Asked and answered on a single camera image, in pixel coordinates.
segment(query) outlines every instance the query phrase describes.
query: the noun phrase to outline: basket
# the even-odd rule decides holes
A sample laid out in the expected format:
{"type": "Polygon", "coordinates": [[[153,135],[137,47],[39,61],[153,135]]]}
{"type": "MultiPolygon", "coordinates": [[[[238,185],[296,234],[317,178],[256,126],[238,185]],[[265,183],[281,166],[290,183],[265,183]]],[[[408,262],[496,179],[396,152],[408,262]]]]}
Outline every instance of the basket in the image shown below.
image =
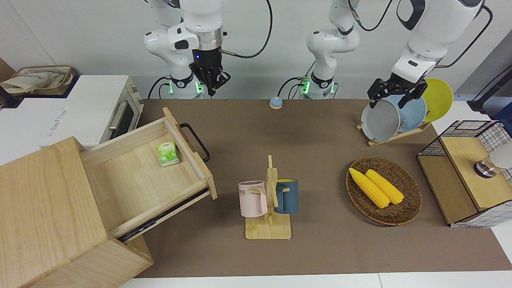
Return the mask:
{"type": "Polygon", "coordinates": [[[38,88],[30,93],[12,93],[12,96],[23,96],[25,98],[31,98],[31,97],[45,97],[45,96],[55,96],[53,98],[65,98],[67,95],[65,95],[66,91],[69,87],[73,87],[74,83],[77,80],[76,71],[73,67],[67,66],[67,65],[58,65],[58,66],[34,66],[34,67],[25,67],[18,70],[11,78],[15,78],[19,76],[20,74],[26,73],[27,71],[30,71],[30,73],[34,72],[52,72],[53,69],[57,70],[67,70],[66,75],[64,76],[64,79],[60,82],[60,84],[55,88],[38,88]]]}
{"type": "Polygon", "coordinates": [[[396,162],[376,156],[356,160],[351,168],[361,173],[373,169],[388,180],[404,195],[399,204],[389,204],[386,208],[377,207],[359,188],[349,172],[346,185],[350,199],[354,205],[368,218],[385,225],[397,226],[411,222],[421,210],[422,197],[418,184],[411,175],[396,162]]]}

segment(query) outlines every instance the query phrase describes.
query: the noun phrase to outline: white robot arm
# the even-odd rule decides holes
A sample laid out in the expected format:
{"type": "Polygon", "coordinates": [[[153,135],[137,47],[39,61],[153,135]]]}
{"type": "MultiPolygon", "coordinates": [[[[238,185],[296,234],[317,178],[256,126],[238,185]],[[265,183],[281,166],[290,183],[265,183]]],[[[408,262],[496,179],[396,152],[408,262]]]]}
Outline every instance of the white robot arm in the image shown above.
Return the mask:
{"type": "Polygon", "coordinates": [[[170,75],[170,91],[177,99],[193,99],[203,94],[202,86],[188,66],[192,61],[184,53],[169,47],[167,30],[178,23],[180,13],[177,6],[163,0],[149,0],[155,21],[165,28],[155,29],[145,34],[144,46],[153,55],[165,61],[170,75]]]}
{"type": "Polygon", "coordinates": [[[377,79],[368,90],[370,106],[389,95],[404,95],[398,104],[419,99],[430,73],[450,46],[470,25],[485,0],[409,0],[413,12],[409,19],[398,18],[412,35],[393,66],[388,81],[377,79]]]}
{"type": "MultiPolygon", "coordinates": [[[[359,0],[353,0],[352,5],[357,7],[358,3],[359,0]]],[[[332,1],[329,20],[336,29],[314,31],[307,40],[308,49],[315,56],[315,65],[308,75],[303,94],[312,99],[327,98],[333,91],[337,62],[331,54],[354,51],[359,45],[359,33],[354,30],[348,0],[332,1]]]]}
{"type": "Polygon", "coordinates": [[[189,65],[190,69],[206,85],[210,96],[231,79],[223,71],[221,64],[221,45],[225,35],[222,31],[221,2],[222,0],[180,0],[184,22],[170,27],[167,31],[171,49],[192,49],[194,62],[189,65]]]}

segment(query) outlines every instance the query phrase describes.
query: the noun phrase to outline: yellow corn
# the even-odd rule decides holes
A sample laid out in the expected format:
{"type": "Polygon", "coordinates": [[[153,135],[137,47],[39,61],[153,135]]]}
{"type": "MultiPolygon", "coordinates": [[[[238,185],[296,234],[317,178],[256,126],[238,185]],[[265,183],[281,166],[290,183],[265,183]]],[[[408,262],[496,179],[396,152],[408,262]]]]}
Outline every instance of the yellow corn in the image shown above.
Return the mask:
{"type": "Polygon", "coordinates": [[[363,173],[349,168],[350,175],[361,190],[372,200],[375,205],[379,208],[384,208],[389,205],[389,198],[377,187],[372,181],[370,181],[363,173]]]}
{"type": "Polygon", "coordinates": [[[403,194],[396,187],[394,187],[384,177],[380,176],[377,172],[372,169],[368,169],[366,177],[370,179],[382,192],[389,198],[391,203],[398,204],[403,200],[403,194]]]}

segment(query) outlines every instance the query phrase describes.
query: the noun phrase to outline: yellow plate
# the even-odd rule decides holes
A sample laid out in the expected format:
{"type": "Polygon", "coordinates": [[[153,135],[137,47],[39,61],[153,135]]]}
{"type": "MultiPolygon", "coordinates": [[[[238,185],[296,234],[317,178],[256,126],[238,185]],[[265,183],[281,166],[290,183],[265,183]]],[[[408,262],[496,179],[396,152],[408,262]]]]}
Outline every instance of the yellow plate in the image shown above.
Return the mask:
{"type": "Polygon", "coordinates": [[[429,85],[423,93],[423,99],[426,102],[426,108],[430,111],[425,117],[425,122],[432,122],[443,117],[452,106],[453,92],[452,88],[439,79],[426,79],[429,85]]]}

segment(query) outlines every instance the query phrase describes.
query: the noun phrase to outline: wooden mug holder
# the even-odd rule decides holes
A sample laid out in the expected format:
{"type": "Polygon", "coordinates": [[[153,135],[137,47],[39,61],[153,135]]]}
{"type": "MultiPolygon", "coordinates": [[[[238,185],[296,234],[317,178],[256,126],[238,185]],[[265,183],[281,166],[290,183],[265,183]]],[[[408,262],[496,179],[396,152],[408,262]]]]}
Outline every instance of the wooden mug holder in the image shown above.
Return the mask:
{"type": "MultiPolygon", "coordinates": [[[[402,121],[402,123],[400,123],[400,126],[398,127],[398,129],[400,129],[404,124],[406,123],[406,121],[402,121]]],[[[387,141],[384,141],[384,142],[377,142],[375,141],[375,138],[373,139],[370,139],[370,141],[368,141],[368,146],[370,147],[373,147],[373,146],[377,146],[377,145],[380,145],[380,144],[384,144],[384,143],[388,143],[388,142],[391,142],[391,141],[395,141],[397,139],[401,139],[401,138],[404,138],[404,137],[407,137],[407,136],[411,136],[411,135],[414,135],[414,134],[418,134],[420,132],[423,132],[425,131],[425,129],[431,125],[432,122],[423,122],[420,124],[420,126],[418,126],[416,129],[413,129],[411,131],[407,131],[407,132],[396,132],[396,134],[391,137],[389,140],[387,141]]],[[[362,121],[361,123],[359,123],[358,125],[356,125],[356,130],[357,131],[362,131],[362,121]]]]}
{"type": "Polygon", "coordinates": [[[272,165],[272,155],[268,155],[265,191],[267,192],[267,214],[245,218],[245,238],[247,239],[290,239],[291,223],[289,214],[274,212],[278,207],[275,187],[278,183],[278,169],[272,165]]]}

